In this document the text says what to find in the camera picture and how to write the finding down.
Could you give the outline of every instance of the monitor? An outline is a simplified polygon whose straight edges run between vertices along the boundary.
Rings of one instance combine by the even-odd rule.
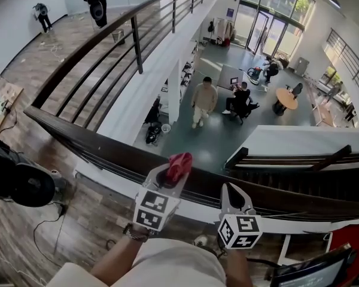
[[[239,84],[238,77],[230,79],[230,85],[237,85],[237,84]]]
[[[274,269],[270,287],[329,287],[345,278],[349,243],[319,257]]]

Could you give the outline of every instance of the white pillar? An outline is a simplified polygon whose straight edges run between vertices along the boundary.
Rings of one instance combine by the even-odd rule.
[[[169,123],[173,124],[180,115],[181,59],[176,62],[168,78]]]

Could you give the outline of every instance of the wooden table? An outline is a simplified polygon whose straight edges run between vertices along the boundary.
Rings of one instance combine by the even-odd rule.
[[[319,126],[321,123],[325,123],[330,127],[335,127],[333,117],[331,116],[330,111],[325,106],[317,105],[316,107],[314,107],[314,109],[318,109],[319,115],[321,117],[321,121],[317,123],[317,126]]]
[[[10,109],[22,91],[23,88],[11,83],[5,83],[5,85],[0,88],[0,128],[7,116],[7,110],[5,108]]]
[[[238,83],[241,85],[243,77],[243,70],[223,65],[217,87],[233,90],[232,86],[230,85],[230,80],[232,78],[238,78]]]
[[[273,111],[278,116],[282,116],[284,111],[288,109],[297,109],[298,100],[294,99],[294,95],[286,88],[278,88],[276,90],[276,97],[278,101],[273,105]]]

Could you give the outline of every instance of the screen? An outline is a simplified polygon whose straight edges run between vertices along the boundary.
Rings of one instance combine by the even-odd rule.
[[[231,84],[231,85],[238,84],[238,78],[232,78],[232,79],[230,79],[230,84]]]
[[[317,272],[311,273],[306,276],[299,277],[297,279],[289,280],[279,284],[279,287],[327,287],[330,286],[341,266],[343,260],[336,262],[324,269],[321,269]]]

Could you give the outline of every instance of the wristwatch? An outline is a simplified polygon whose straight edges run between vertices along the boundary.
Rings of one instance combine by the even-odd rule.
[[[123,234],[138,242],[146,242],[150,237],[150,232],[147,228],[136,227],[132,223],[125,226]]]

